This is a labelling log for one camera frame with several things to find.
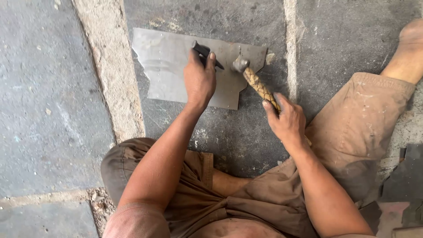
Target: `concrete floor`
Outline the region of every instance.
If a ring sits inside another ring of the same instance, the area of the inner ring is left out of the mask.
[[[310,121],[354,72],[383,69],[399,31],[422,16],[423,6],[422,0],[124,3],[0,2],[0,236],[101,235],[113,212],[98,189],[102,156],[125,139],[158,137],[182,107],[146,99],[148,80],[131,55],[133,27],[266,45],[274,60],[259,75],[303,106]],[[422,92],[420,84],[398,120],[377,182],[396,165],[399,148],[423,142]],[[266,125],[252,90],[241,92],[239,107],[208,108],[191,148],[217,154],[223,171],[258,175],[288,155],[267,127],[246,123]]]

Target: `brown shorts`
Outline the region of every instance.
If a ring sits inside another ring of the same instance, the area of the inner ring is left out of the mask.
[[[385,154],[395,123],[414,89],[405,81],[355,73],[306,128],[312,150],[355,202],[372,186],[377,162]],[[106,154],[101,173],[115,205],[154,142],[150,138],[130,139]],[[172,237],[188,237],[227,217],[261,221],[288,237],[317,237],[291,158],[227,198],[212,191],[212,168],[212,154],[185,154],[179,185],[165,211]]]

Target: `metal punch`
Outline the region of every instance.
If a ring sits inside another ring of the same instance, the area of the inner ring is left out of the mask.
[[[196,40],[194,40],[192,42],[192,48],[197,51],[198,53],[200,53],[202,56],[204,56],[204,58],[200,57],[200,61],[201,63],[206,66],[206,59],[209,54],[210,54],[210,48],[208,48],[205,45],[200,45]],[[223,65],[216,59],[216,66],[221,68],[221,69],[225,69],[223,67]]]

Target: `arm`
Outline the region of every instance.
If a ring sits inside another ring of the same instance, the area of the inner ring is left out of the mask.
[[[294,159],[314,228],[323,238],[346,234],[373,235],[355,204],[314,155],[304,138],[305,116],[299,105],[275,94],[282,108],[277,115],[272,104],[263,101],[272,131]]]
[[[143,202],[165,210],[178,185],[194,127],[216,89],[215,59],[216,55],[211,53],[204,68],[198,53],[190,50],[184,69],[188,102],[135,168],[118,208],[130,202]]]

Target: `sleeve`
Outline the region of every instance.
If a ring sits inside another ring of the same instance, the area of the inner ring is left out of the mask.
[[[377,238],[377,237],[372,235],[349,234],[349,235],[334,236],[332,238]]]
[[[134,202],[119,208],[110,217],[103,238],[170,238],[170,231],[157,208]]]

